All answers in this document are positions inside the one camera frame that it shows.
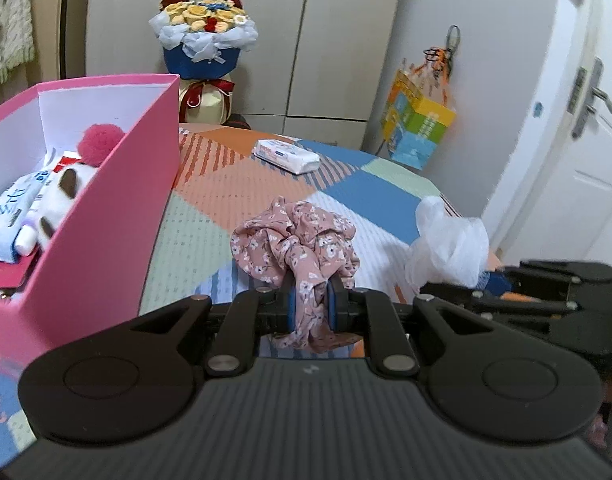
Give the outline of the white plastic bag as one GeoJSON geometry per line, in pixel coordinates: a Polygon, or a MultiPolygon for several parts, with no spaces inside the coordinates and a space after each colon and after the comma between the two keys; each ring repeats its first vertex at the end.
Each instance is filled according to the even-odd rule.
{"type": "Polygon", "coordinates": [[[485,271],[489,238],[476,217],[451,217],[438,196],[427,196],[417,205],[419,237],[410,245],[405,276],[418,294],[428,283],[474,288],[485,271]]]}

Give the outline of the floral pink cloth scrunchie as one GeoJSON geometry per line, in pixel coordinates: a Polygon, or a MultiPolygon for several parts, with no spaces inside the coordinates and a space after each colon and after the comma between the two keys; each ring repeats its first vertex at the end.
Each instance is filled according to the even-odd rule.
{"type": "Polygon", "coordinates": [[[355,285],[360,266],[353,248],[355,234],[353,223],[340,214],[282,196],[233,231],[232,256],[246,274],[275,287],[287,274],[295,278],[295,326],[274,338],[276,347],[324,353],[360,340],[333,332],[324,299],[333,276],[346,288],[355,285]]]}

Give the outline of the small white tissue pack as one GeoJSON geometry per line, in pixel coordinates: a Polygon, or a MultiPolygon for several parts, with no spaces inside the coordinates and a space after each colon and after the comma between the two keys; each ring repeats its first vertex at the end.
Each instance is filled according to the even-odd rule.
{"type": "Polygon", "coordinates": [[[294,143],[275,139],[258,140],[251,154],[295,176],[317,171],[321,165],[318,154],[300,148],[294,143]]]}

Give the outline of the white plush toy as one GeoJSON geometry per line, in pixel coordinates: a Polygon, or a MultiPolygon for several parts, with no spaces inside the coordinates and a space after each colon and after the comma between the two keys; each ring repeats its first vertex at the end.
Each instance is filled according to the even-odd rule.
{"type": "Polygon", "coordinates": [[[97,173],[93,166],[76,160],[73,164],[58,162],[27,211],[14,241],[14,249],[27,257],[37,247],[44,252],[51,244],[60,224],[66,219],[74,201],[97,173]]]}

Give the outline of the pink fluffy pompom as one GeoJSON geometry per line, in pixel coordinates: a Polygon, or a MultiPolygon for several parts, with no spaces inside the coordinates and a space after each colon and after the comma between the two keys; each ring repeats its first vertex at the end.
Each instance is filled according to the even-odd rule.
{"type": "Polygon", "coordinates": [[[114,124],[94,124],[85,129],[77,152],[85,165],[100,167],[126,135],[114,124]]]}

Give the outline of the red envelope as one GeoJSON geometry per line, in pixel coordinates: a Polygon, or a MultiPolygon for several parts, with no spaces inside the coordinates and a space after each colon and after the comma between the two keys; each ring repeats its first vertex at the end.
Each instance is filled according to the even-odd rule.
{"type": "Polygon", "coordinates": [[[35,249],[15,263],[0,262],[0,289],[16,289],[25,284],[38,255],[39,252],[35,249]]]}

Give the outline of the blue white tissue pack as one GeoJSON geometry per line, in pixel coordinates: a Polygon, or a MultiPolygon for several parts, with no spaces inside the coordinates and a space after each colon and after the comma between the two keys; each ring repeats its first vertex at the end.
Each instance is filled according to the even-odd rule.
{"type": "Polygon", "coordinates": [[[0,262],[16,263],[36,247],[32,214],[52,170],[43,168],[17,179],[0,195],[0,262]]]}

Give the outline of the white door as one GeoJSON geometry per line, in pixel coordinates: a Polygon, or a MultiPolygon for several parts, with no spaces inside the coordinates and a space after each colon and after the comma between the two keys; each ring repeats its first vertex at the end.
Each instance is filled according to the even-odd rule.
{"type": "Polygon", "coordinates": [[[595,58],[604,70],[599,88],[612,101],[612,0],[597,0],[585,81],[575,112],[554,138],[522,211],[498,254],[511,264],[528,259],[590,260],[612,266],[612,115],[600,100],[583,135],[572,129],[582,108],[595,58]]]}

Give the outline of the patchwork tablecloth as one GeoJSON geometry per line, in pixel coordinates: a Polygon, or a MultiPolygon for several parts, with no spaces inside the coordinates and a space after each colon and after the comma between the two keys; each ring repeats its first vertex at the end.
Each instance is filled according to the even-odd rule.
{"type": "Polygon", "coordinates": [[[299,146],[317,153],[320,168],[293,176],[251,154],[257,133],[220,128],[180,133],[180,168],[155,244],[140,311],[200,292],[229,302],[253,280],[231,257],[236,226],[266,209],[277,196],[335,211],[356,228],[360,258],[355,282],[408,302],[408,247],[417,238],[415,210],[439,188],[415,172],[375,155],[315,141],[299,146]]]}

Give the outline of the colourful paper gift bag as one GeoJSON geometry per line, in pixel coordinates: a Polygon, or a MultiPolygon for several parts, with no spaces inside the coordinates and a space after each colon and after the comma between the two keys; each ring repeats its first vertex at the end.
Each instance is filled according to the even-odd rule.
{"type": "Polygon", "coordinates": [[[399,68],[381,118],[382,136],[395,162],[423,170],[457,116],[449,80],[428,66],[399,68]]]}

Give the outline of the pink cardboard box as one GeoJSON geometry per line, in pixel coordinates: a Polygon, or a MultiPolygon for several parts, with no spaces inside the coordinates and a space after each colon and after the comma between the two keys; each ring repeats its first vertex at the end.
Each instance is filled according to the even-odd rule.
{"type": "Polygon", "coordinates": [[[0,296],[0,362],[23,367],[138,314],[179,163],[179,79],[124,74],[36,84],[0,105],[0,194],[93,124],[124,137],[85,185],[22,292],[0,296]]]}

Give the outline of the grey wardrobe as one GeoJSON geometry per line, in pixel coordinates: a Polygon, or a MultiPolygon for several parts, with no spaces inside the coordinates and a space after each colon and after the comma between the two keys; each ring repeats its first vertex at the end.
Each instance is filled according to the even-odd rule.
{"type": "Polygon", "coordinates": [[[91,75],[228,77],[256,129],[359,148],[398,0],[89,0],[91,75]]]}

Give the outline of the flower bouquet blue wrap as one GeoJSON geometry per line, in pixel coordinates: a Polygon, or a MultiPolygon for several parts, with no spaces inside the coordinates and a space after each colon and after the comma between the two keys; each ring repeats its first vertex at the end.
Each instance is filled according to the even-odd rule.
{"type": "Polygon", "coordinates": [[[223,125],[232,112],[231,73],[258,39],[242,1],[161,0],[148,24],[168,72],[180,78],[179,121],[223,125]]]}

